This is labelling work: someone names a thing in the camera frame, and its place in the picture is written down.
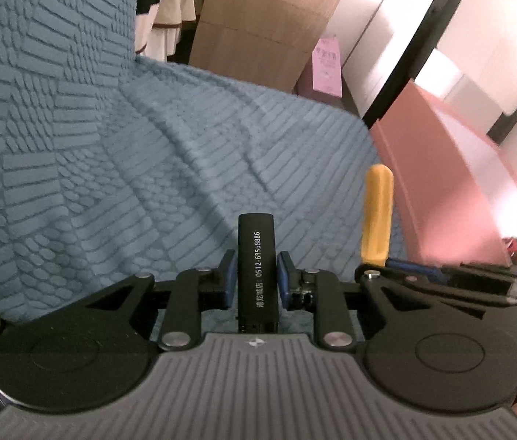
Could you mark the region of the black marker pen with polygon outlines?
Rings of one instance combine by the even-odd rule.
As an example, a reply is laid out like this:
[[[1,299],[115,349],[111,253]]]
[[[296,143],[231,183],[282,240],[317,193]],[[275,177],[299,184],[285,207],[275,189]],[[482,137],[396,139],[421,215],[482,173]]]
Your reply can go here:
[[[240,334],[276,334],[279,325],[274,218],[239,216],[237,327]]]

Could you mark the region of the yellow handle screwdriver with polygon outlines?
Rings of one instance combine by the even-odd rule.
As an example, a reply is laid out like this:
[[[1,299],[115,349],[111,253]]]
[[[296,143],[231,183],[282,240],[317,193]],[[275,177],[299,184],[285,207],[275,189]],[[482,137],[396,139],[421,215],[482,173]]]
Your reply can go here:
[[[363,205],[363,263],[384,266],[391,245],[395,176],[384,164],[372,165],[367,172]]]

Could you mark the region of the pink cardboard box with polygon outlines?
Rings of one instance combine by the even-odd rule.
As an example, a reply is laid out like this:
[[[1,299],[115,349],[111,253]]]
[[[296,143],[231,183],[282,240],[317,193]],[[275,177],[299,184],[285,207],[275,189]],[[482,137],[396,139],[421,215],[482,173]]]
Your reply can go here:
[[[395,175],[410,260],[510,264],[503,240],[517,238],[517,175],[490,138],[412,81],[370,135]]]

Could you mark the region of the blue textured sofa chair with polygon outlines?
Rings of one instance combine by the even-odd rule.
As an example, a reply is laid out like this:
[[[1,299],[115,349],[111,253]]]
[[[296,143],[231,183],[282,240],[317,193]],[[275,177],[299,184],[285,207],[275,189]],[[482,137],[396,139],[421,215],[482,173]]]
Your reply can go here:
[[[348,112],[133,50],[136,0],[0,0],[0,317],[138,272],[171,280],[271,213],[301,267],[349,280],[365,176]]]

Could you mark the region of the pink paper tag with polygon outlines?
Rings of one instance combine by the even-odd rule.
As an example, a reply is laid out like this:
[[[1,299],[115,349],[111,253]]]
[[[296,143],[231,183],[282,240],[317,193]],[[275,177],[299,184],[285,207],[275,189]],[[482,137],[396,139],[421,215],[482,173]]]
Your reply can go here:
[[[321,38],[312,52],[312,87],[334,98],[343,95],[340,45],[336,37]]]

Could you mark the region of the wooden drawer cabinet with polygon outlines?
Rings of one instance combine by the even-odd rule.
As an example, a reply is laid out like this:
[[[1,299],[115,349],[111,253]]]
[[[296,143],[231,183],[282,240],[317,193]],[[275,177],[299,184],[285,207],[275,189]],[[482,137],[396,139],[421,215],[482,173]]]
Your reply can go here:
[[[189,64],[293,91],[341,0],[204,0]]]

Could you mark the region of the striped bed cover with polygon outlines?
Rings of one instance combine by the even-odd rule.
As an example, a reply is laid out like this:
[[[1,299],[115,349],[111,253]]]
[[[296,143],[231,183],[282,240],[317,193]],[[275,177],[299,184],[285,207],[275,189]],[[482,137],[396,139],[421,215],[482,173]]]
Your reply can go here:
[[[176,60],[183,36],[195,29],[203,0],[136,0],[135,53],[149,59]]]

